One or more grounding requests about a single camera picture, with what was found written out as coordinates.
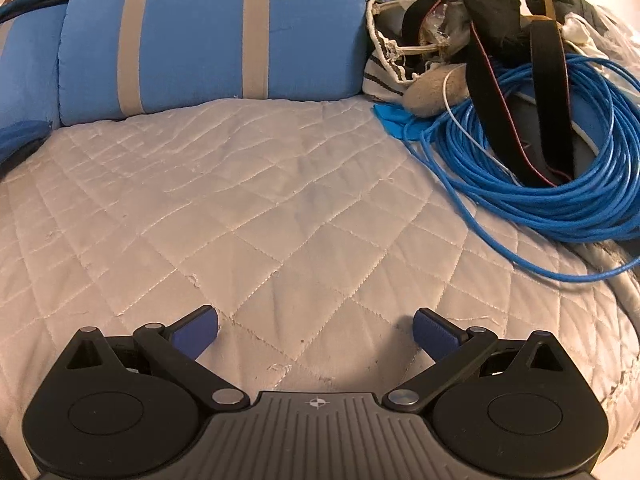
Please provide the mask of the blue fleece jacket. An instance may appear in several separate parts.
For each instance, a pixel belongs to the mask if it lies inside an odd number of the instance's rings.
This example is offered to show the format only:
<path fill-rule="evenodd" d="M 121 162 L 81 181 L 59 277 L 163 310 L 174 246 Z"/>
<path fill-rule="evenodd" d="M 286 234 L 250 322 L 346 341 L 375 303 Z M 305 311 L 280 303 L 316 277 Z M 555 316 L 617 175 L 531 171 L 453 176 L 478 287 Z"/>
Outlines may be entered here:
<path fill-rule="evenodd" d="M 52 132 L 45 120 L 24 120 L 1 129 L 1 163 L 21 162 L 43 144 Z"/>

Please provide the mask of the grey quilted bedspread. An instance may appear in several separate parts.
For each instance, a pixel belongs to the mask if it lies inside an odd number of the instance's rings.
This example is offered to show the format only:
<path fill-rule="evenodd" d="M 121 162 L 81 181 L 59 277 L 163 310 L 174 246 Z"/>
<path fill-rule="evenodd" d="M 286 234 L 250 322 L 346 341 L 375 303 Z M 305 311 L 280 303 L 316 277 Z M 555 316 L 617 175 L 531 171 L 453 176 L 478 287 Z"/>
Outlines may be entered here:
<path fill-rule="evenodd" d="M 470 231 L 361 98 L 217 101 L 63 128 L 1 182 L 1 433 L 79 327 L 126 335 L 202 304 L 202 363 L 248 393 L 383 393 L 427 366 L 413 313 L 558 337 L 608 415 L 639 422 L 634 295 L 535 278 Z"/>

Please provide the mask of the beige round pouch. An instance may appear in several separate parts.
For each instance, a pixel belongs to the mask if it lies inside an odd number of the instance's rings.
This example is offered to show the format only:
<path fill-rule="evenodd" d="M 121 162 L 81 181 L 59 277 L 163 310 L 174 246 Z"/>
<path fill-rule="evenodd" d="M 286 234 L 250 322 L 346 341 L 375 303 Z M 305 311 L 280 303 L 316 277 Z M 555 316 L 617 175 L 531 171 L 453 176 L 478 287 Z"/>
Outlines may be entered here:
<path fill-rule="evenodd" d="M 445 64 L 431 68 L 404 93 L 401 105 L 416 117 L 429 118 L 465 101 L 470 92 L 465 64 Z"/>

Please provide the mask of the black white striped cloth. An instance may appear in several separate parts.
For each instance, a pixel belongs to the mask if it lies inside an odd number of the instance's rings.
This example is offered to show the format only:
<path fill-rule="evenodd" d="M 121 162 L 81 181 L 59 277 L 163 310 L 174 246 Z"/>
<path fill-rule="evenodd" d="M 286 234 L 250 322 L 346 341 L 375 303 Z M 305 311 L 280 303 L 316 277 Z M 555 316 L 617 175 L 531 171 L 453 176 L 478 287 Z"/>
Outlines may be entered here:
<path fill-rule="evenodd" d="M 398 104 L 428 70 L 450 60 L 448 41 L 428 36 L 428 21 L 444 16 L 446 0 L 369 0 L 366 25 L 373 46 L 362 91 L 378 102 Z"/>

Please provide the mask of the right blue striped cushion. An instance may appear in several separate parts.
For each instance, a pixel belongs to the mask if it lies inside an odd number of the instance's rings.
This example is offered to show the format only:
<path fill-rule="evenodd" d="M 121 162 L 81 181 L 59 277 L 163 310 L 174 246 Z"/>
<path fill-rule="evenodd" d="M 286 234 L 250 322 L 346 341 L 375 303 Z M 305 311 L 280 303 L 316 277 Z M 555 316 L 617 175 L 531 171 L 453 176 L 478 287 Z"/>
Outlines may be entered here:
<path fill-rule="evenodd" d="M 58 51 L 64 125 L 227 98 L 360 91 L 366 0 L 70 0 Z"/>

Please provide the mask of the blue striped cushion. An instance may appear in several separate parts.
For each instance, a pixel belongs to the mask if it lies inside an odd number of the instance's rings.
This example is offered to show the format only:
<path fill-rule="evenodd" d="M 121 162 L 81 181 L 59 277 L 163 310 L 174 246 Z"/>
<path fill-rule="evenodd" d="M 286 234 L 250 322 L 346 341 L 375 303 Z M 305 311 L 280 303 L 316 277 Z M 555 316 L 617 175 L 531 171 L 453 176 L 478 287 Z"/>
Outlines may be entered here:
<path fill-rule="evenodd" d="M 66 5 L 49 6 L 1 24 L 1 127 L 23 120 L 60 126 L 58 47 Z"/>
<path fill-rule="evenodd" d="M 227 98 L 360 91 L 366 0 L 70 0 L 58 51 L 64 125 Z"/>

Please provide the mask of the left blue striped cushion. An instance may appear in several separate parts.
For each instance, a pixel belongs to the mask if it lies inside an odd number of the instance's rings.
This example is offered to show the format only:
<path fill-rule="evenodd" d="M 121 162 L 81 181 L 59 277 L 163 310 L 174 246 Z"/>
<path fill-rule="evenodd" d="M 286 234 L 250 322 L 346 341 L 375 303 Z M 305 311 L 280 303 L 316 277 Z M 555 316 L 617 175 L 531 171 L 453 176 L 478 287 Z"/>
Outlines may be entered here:
<path fill-rule="evenodd" d="M 1 127 L 23 120 L 60 126 L 58 47 L 66 5 L 49 6 L 1 24 Z"/>

